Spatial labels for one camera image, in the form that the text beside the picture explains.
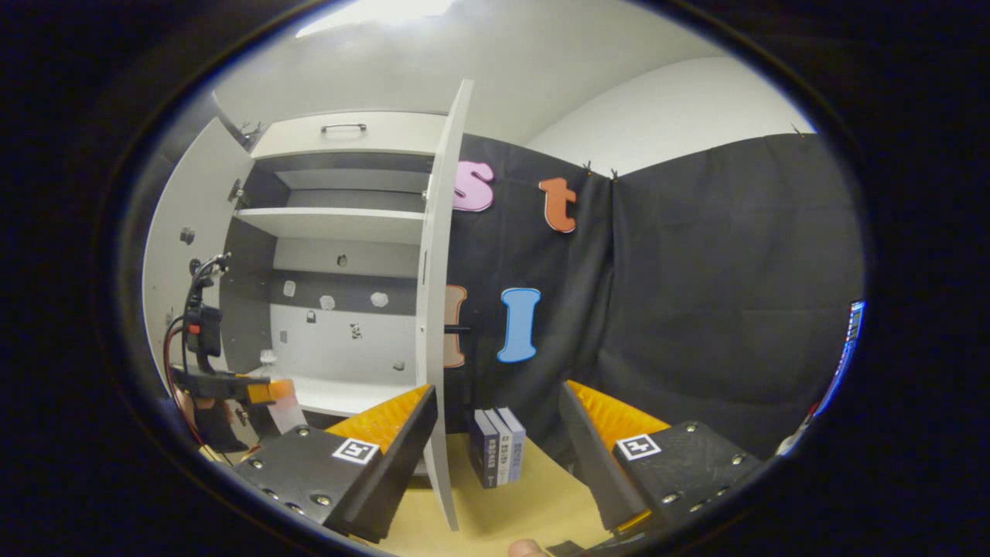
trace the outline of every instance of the letter cutout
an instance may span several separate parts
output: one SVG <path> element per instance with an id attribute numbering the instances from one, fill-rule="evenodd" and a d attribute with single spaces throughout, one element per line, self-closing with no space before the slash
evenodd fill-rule
<path id="1" fill-rule="evenodd" d="M 557 232 L 573 232 L 577 228 L 577 221 L 567 216 L 567 201 L 577 203 L 577 192 L 567 189 L 567 180 L 563 178 L 545 179 L 540 182 L 540 189 L 546 192 L 546 224 Z"/>
<path id="2" fill-rule="evenodd" d="M 512 364 L 529 360 L 537 354 L 533 346 L 533 314 L 540 301 L 535 288 L 507 288 L 502 291 L 502 303 L 509 308 L 505 326 L 505 348 L 498 361 Z"/>
<path id="3" fill-rule="evenodd" d="M 444 324 L 460 324 L 460 305 L 467 299 L 467 290 L 463 286 L 446 286 L 444 300 Z M 464 354 L 460 352 L 460 335 L 448 333 L 444 335 L 444 367 L 459 368 L 464 365 Z"/>
<path id="4" fill-rule="evenodd" d="M 487 182 L 495 179 L 492 167 L 485 163 L 457 163 L 457 180 L 453 184 L 453 208 L 458 211 L 483 211 L 492 204 L 495 194 Z"/>

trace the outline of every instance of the metal handle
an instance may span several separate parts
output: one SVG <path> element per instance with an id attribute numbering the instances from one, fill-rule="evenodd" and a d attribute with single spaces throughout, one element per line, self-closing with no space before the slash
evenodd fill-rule
<path id="1" fill-rule="evenodd" d="M 327 133 L 327 130 L 331 128 L 354 128 L 354 127 L 359 128 L 362 132 L 368 129 L 368 127 L 364 124 L 332 124 L 330 126 L 323 126 L 322 128 L 320 128 L 320 131 L 323 133 Z"/>

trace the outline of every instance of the blue letter i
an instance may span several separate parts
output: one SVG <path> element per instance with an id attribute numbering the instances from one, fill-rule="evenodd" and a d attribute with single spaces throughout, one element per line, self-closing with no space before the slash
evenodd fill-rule
<path id="1" fill-rule="evenodd" d="M 502 292 L 502 303 L 509 308 L 509 317 L 505 348 L 498 353 L 499 362 L 522 362 L 537 354 L 533 346 L 533 313 L 539 301 L 540 291 L 535 288 L 507 288 Z"/>

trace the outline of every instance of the table surface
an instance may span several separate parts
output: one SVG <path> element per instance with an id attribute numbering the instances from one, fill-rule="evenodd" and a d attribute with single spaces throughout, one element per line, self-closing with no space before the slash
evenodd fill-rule
<path id="1" fill-rule="evenodd" d="M 609 539 L 591 492 L 529 438 L 518 482 L 485 490 L 468 460 L 466 433 L 447 436 L 460 530 L 451 532 L 429 483 L 406 491 L 388 537 L 369 544 L 401 557 L 506 557 L 509 544 L 532 538 L 546 548 L 570 540 L 590 547 Z"/>

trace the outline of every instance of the drawer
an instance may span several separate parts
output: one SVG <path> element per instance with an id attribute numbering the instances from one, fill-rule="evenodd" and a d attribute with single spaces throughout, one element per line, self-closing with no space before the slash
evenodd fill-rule
<path id="1" fill-rule="evenodd" d="M 338 112 L 293 118 L 273 123 L 251 156 L 256 161 L 334 152 L 432 156 L 445 121 L 446 116 L 422 112 Z"/>

